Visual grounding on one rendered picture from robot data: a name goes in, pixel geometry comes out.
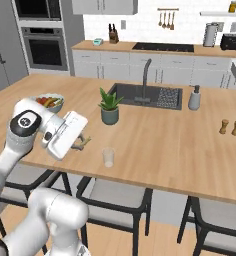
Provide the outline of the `grey soap dispenser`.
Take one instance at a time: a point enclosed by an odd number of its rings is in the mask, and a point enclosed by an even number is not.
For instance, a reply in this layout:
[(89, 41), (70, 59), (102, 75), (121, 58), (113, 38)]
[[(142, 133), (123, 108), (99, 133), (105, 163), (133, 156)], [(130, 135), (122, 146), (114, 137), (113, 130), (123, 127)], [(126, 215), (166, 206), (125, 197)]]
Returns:
[(188, 108), (194, 111), (198, 110), (200, 107), (200, 100), (201, 100), (200, 86), (195, 85), (194, 90), (190, 94)]

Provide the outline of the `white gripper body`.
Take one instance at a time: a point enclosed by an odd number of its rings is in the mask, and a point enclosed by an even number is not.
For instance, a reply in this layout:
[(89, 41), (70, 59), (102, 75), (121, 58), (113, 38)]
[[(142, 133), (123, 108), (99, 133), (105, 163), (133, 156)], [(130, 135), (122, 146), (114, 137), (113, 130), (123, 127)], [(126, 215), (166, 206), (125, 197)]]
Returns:
[(88, 120), (77, 112), (68, 112), (64, 117), (63, 124), (48, 143), (48, 152), (56, 160), (61, 161), (79, 137), (87, 123)]

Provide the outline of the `black stool with grey seat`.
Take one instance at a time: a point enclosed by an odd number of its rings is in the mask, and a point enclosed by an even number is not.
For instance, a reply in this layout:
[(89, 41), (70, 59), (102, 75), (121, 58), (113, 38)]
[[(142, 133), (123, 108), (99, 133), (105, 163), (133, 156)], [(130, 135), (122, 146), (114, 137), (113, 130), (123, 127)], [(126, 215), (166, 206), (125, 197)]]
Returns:
[[(28, 207), (31, 192), (38, 187), (52, 188), (56, 181), (62, 178), (63, 193), (71, 195), (68, 176), (61, 172), (29, 165), (17, 164), (8, 176), (0, 196), (0, 213), (7, 205)], [(0, 233), (6, 235), (6, 230), (0, 217)]]
[(202, 251), (236, 256), (236, 205), (188, 196), (177, 242), (181, 243), (187, 223), (194, 223), (196, 245), (193, 256)]
[(146, 214), (145, 235), (149, 235), (153, 190), (113, 181), (94, 179), (88, 197), (84, 195), (91, 177), (77, 185), (76, 197), (89, 206), (87, 222), (133, 235), (132, 256), (138, 256), (139, 222)]

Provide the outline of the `dark grey sink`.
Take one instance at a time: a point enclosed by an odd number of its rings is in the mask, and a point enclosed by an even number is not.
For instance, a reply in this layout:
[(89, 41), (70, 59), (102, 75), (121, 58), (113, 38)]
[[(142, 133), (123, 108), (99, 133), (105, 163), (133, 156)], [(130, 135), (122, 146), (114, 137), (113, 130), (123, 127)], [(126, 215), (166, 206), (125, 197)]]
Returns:
[(182, 109), (181, 88), (147, 86), (115, 83), (108, 91), (116, 94), (116, 98), (123, 98), (121, 104), (172, 110)]

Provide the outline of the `grey fridge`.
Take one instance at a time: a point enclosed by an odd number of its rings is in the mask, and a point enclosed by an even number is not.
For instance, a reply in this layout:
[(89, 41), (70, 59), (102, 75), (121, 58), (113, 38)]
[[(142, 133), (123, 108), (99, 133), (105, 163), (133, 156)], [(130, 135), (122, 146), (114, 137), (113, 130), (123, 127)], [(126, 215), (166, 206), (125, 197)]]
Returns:
[(0, 0), (0, 91), (28, 75), (11, 0)]

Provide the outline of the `grey upper cupboards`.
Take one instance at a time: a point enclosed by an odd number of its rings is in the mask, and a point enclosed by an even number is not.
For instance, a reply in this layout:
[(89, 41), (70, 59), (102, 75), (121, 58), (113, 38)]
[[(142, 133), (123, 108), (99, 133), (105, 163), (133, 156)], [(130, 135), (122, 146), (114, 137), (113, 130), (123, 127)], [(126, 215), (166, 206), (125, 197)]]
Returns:
[(134, 15), (138, 0), (72, 0), (74, 14)]

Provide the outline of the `black toaster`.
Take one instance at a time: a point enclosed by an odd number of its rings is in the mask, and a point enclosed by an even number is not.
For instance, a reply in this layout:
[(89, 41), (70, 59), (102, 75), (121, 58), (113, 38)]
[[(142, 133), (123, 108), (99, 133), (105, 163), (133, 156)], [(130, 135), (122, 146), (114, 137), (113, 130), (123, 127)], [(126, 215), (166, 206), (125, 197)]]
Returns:
[(236, 50), (236, 34), (223, 34), (220, 42), (222, 50)]

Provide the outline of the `black microwave oven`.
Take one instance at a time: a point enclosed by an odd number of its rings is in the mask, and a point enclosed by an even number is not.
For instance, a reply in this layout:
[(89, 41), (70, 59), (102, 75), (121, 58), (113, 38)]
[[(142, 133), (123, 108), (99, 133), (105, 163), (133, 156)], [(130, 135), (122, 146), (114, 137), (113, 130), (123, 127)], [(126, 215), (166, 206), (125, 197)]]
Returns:
[(59, 0), (15, 0), (21, 19), (61, 20)]

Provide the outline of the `green plant in grey pot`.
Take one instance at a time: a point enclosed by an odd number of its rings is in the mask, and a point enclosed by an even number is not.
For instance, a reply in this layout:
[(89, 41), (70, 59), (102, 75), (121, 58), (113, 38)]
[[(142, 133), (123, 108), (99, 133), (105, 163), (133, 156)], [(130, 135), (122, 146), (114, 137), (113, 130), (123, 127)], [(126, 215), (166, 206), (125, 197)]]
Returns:
[(119, 120), (118, 104), (123, 100), (123, 98), (118, 98), (116, 93), (106, 93), (103, 89), (100, 89), (100, 95), (102, 100), (98, 106), (101, 108), (102, 122), (106, 125), (116, 124)]

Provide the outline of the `black hob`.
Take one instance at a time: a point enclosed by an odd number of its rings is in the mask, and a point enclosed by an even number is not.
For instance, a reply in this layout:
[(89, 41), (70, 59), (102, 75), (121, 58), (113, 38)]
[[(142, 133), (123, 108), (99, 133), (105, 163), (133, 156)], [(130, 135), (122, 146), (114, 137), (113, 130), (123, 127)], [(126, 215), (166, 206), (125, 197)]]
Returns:
[(172, 51), (172, 52), (194, 53), (194, 45), (192, 45), (192, 44), (137, 42), (132, 49), (133, 50), (148, 50), (148, 51)]

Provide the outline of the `white wall shelf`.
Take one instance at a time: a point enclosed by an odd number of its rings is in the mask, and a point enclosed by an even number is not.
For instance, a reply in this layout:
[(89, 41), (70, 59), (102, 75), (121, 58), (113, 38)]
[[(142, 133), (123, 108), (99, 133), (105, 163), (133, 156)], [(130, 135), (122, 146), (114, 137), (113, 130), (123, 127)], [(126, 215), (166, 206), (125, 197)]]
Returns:
[(221, 12), (221, 11), (200, 11), (200, 16), (209, 17), (236, 17), (236, 12)]

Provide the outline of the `clear glass cup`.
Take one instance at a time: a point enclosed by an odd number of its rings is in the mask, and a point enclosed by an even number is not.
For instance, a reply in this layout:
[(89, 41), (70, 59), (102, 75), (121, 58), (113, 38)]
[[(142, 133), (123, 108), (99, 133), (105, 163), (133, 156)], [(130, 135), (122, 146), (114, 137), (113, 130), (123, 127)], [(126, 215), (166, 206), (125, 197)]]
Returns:
[(107, 168), (110, 168), (114, 165), (114, 149), (113, 148), (104, 148), (102, 150), (103, 162)]

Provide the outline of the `dark grey tap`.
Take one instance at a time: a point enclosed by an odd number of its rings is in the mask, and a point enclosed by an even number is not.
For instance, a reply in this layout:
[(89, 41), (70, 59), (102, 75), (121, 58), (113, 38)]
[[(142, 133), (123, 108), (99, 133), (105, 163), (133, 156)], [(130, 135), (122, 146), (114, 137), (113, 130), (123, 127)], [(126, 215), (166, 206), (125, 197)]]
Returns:
[(148, 76), (148, 69), (152, 62), (152, 59), (149, 58), (144, 66), (143, 70), (143, 84), (142, 84), (142, 96), (141, 97), (135, 97), (134, 101), (139, 102), (141, 104), (150, 103), (151, 99), (146, 97), (146, 86), (147, 86), (147, 76)]

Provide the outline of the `wooden knife block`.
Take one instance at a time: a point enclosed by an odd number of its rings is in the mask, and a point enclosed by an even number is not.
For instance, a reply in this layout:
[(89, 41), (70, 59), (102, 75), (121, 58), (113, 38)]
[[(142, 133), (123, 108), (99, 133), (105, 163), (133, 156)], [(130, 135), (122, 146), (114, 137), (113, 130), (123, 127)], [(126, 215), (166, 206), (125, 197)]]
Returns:
[(118, 32), (115, 25), (109, 25), (109, 42), (111, 44), (116, 44), (119, 42)]

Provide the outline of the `run of white lower cupboards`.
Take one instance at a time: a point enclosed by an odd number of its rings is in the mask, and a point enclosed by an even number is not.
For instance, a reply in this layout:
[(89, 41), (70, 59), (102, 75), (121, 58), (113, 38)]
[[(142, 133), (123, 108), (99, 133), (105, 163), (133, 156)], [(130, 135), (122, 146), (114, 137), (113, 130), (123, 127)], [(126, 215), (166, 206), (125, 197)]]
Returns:
[(73, 58), (79, 77), (142, 82), (151, 59), (148, 82), (236, 90), (236, 60), (223, 57), (74, 50)]

